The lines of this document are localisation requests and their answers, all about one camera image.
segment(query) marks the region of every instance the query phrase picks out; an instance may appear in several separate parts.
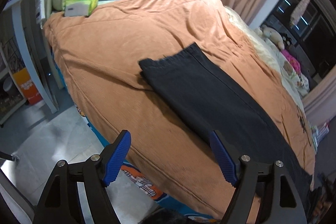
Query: plush toy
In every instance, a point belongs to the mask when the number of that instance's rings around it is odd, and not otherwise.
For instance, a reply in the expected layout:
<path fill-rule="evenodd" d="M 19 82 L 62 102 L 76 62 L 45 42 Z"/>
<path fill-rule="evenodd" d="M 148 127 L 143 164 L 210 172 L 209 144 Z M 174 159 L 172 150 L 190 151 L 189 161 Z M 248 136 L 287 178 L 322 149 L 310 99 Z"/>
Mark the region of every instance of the plush toy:
<path fill-rule="evenodd" d="M 274 29 L 267 27 L 266 25 L 262 25 L 260 27 L 262 30 L 263 36 L 267 37 L 272 41 L 280 50 L 285 49 L 284 41 L 282 40 L 282 36 Z"/>

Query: pink stuffed toy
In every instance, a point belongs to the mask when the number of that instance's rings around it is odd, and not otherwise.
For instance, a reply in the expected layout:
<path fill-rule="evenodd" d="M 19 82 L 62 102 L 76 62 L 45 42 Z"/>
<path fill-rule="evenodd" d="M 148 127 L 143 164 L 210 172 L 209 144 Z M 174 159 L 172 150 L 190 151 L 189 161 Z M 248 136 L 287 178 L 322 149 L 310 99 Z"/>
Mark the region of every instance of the pink stuffed toy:
<path fill-rule="evenodd" d="M 286 57 L 287 61 L 292 65 L 297 74 L 301 73 L 301 66 L 299 61 L 297 61 L 287 50 L 282 50 L 281 53 Z"/>

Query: pants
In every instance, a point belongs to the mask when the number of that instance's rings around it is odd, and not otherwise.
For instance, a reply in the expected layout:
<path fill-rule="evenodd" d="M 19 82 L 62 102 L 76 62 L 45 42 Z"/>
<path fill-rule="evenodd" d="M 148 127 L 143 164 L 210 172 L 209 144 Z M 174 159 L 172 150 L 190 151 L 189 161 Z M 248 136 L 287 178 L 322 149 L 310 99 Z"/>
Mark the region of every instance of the pants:
<path fill-rule="evenodd" d="M 303 206 L 312 177 L 263 108 L 229 75 L 213 64 L 196 43 L 174 56 L 139 61 L 142 76 L 199 137 L 219 130 L 228 143 L 252 160 L 281 160 L 298 190 Z"/>

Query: orange blanket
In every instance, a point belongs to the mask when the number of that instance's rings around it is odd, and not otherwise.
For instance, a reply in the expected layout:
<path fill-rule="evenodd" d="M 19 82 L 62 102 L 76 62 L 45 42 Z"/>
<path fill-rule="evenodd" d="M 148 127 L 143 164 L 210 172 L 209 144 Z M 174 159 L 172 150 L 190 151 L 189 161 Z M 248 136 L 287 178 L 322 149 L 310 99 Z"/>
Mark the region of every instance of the orange blanket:
<path fill-rule="evenodd" d="M 145 83 L 137 63 L 173 55 L 192 42 L 265 109 L 300 165 L 313 174 L 304 114 L 280 75 L 229 22 L 220 0 L 120 0 L 99 6 L 88 18 L 54 14 L 44 31 L 71 97 L 92 124 L 110 142 L 128 129 L 127 160 L 193 210 L 221 218 L 234 189 L 210 147 Z M 255 199 L 249 221 L 257 210 Z"/>

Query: blue gripper pad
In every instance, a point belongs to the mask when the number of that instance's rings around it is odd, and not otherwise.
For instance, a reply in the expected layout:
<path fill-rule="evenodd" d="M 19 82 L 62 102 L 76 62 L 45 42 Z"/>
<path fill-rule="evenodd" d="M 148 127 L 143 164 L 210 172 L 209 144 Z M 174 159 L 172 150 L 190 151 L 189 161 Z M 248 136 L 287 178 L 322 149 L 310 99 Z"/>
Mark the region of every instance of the blue gripper pad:
<path fill-rule="evenodd" d="M 215 155 L 225 180 L 234 187 L 238 182 L 235 163 L 214 131 L 210 133 L 209 138 L 211 150 Z"/>
<path fill-rule="evenodd" d="M 110 185 L 111 182 L 114 182 L 117 178 L 130 147 L 131 134 L 127 131 L 105 166 L 105 176 L 102 180 L 105 187 L 108 187 L 108 185 Z"/>

